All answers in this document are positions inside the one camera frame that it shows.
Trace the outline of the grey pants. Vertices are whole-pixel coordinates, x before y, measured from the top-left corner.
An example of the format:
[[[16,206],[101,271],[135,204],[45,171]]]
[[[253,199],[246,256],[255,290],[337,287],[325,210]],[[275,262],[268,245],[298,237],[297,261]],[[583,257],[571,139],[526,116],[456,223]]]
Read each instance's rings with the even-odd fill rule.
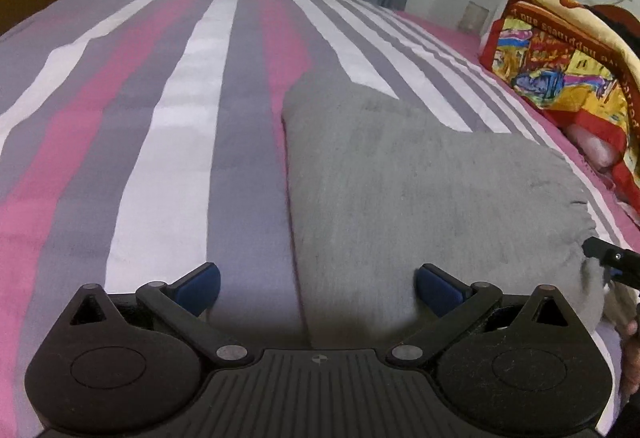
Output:
[[[311,344],[390,345],[431,317],[413,277],[432,263],[510,294],[555,285],[588,329],[603,313],[587,191],[559,152],[461,133],[426,110],[307,73],[282,119],[299,295]]]

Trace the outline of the pink pillow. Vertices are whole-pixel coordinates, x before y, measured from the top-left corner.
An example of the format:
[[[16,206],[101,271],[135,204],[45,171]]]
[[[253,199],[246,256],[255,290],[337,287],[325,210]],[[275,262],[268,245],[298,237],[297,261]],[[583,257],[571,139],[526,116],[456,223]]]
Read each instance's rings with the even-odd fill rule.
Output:
[[[568,125],[564,134],[597,171],[609,169],[620,161],[620,153],[616,149],[577,124]]]

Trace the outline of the striped pink purple bedsheet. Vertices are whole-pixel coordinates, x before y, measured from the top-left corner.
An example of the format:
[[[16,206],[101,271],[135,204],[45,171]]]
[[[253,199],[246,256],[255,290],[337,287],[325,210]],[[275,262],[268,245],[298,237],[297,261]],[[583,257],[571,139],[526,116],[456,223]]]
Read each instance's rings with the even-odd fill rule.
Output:
[[[476,39],[355,0],[59,0],[1,39],[1,432],[40,423],[24,374],[76,290],[222,272],[212,318],[306,342],[281,124],[304,72],[334,71],[467,131],[559,150],[599,235],[638,247],[613,192],[480,68]]]

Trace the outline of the colourful folded blanket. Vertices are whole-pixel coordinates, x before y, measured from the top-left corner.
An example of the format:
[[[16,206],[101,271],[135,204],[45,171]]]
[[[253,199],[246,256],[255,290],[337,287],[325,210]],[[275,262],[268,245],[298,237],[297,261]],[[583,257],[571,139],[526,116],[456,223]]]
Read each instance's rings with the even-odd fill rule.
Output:
[[[617,5],[507,0],[480,63],[554,125],[577,124],[620,161],[597,171],[639,206],[639,19]]]

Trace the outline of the wall socket plate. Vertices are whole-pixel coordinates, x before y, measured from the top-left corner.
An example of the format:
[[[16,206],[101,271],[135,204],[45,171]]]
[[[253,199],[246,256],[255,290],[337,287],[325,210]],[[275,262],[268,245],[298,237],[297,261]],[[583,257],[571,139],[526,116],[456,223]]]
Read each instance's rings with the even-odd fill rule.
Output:
[[[460,32],[480,35],[488,16],[489,10],[486,7],[470,1],[465,6],[463,15],[458,22],[457,29]]]

